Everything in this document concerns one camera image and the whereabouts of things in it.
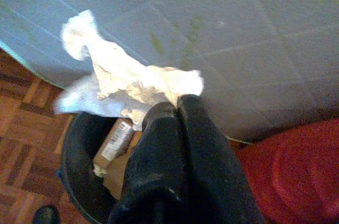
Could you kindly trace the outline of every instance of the black trash can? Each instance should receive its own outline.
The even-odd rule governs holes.
[[[106,224],[117,202],[93,173],[92,159],[116,118],[78,114],[65,136],[60,179],[75,207],[91,223]]]

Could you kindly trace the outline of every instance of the parquet floor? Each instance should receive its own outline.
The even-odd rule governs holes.
[[[53,204],[61,223],[89,223],[56,176],[69,114],[54,115],[61,89],[35,77],[0,50],[0,223],[30,224]]]

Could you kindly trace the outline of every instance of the crumpled paper towel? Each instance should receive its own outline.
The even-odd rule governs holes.
[[[63,25],[61,38],[74,59],[91,57],[95,75],[84,77],[66,89],[55,104],[57,113],[86,111],[107,117],[129,117],[133,129],[141,130],[147,111],[156,103],[170,101],[176,106],[179,96],[200,95],[203,91],[203,78],[198,70],[145,66],[116,43],[102,39],[88,10]]]

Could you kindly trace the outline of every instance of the white tiled wall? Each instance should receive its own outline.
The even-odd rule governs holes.
[[[0,39],[68,85],[92,65],[66,54],[59,33],[86,9],[142,63],[200,69],[203,99],[230,136],[339,113],[339,0],[0,0]]]

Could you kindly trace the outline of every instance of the red container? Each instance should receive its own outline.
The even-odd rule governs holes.
[[[339,220],[339,119],[283,132],[237,156],[265,217],[288,224]]]

